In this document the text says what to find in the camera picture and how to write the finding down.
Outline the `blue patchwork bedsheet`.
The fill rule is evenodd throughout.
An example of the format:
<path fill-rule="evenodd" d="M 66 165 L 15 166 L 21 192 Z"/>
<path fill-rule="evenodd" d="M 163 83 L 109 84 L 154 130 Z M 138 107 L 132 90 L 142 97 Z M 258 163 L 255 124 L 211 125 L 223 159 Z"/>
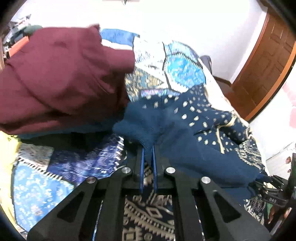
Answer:
<path fill-rule="evenodd" d="M 177 96 L 205 83 L 204 64 L 189 46 L 153 41 L 119 29 L 103 29 L 102 44 L 130 48 L 133 73 L 125 85 L 131 101 L 150 95 Z M 16 223 L 26 232 L 88 176 L 109 177 L 123 163 L 123 138 L 110 134 L 114 120 L 49 133 L 20 135 L 13 172 Z"/>

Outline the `orange box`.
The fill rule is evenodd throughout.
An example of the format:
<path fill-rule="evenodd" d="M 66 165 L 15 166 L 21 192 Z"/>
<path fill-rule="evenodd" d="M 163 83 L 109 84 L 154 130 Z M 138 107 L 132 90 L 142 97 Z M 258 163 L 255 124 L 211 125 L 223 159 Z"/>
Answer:
<path fill-rule="evenodd" d="M 16 54 L 20 49 L 29 42 L 29 37 L 25 36 L 19 41 L 17 41 L 14 45 L 12 45 L 9 48 L 9 56 L 12 57 L 14 54 Z"/>

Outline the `yellow printed garment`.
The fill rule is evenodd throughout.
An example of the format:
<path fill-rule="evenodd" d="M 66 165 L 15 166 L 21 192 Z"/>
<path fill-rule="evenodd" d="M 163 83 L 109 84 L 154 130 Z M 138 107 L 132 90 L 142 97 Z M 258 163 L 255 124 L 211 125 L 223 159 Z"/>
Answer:
<path fill-rule="evenodd" d="M 17 138 L 1 132 L 1 207 L 12 223 L 15 223 L 15 215 L 11 198 L 11 174 L 19 146 L 20 142 Z"/>

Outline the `navy patterned hoodie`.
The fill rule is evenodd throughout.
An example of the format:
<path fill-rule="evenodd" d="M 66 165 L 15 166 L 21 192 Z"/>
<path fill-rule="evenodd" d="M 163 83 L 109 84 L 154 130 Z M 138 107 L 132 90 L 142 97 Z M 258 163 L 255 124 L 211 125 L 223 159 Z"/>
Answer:
<path fill-rule="evenodd" d="M 191 178 L 208 177 L 264 226 L 254 181 L 265 167 L 247 124 L 234 113 L 216 109 L 204 85 L 177 95 L 150 95 L 128 104 L 124 117 L 113 126 L 115 134 L 131 142 L 128 156 L 144 149 L 147 187 L 127 195 L 123 240 L 176 240 L 171 195 L 154 190 L 152 148 L 158 147 L 169 164 Z"/>

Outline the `brown wooden door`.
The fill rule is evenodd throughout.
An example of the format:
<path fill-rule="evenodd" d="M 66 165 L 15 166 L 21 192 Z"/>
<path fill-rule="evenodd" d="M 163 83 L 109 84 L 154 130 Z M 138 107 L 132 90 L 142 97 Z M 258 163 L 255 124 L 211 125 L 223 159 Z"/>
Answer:
<path fill-rule="evenodd" d="M 268 11 L 259 38 L 233 83 L 216 77 L 223 94 L 246 121 L 253 120 L 272 100 L 295 63 L 295 35 Z"/>

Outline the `maroon folded garment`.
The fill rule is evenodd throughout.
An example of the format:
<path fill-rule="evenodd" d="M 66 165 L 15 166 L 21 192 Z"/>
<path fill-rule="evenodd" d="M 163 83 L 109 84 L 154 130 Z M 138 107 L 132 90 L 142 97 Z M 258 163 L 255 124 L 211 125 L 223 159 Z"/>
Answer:
<path fill-rule="evenodd" d="M 102 44 L 98 26 L 42 28 L 1 72 L 1 130 L 10 135 L 95 123 L 128 104 L 132 49 Z"/>

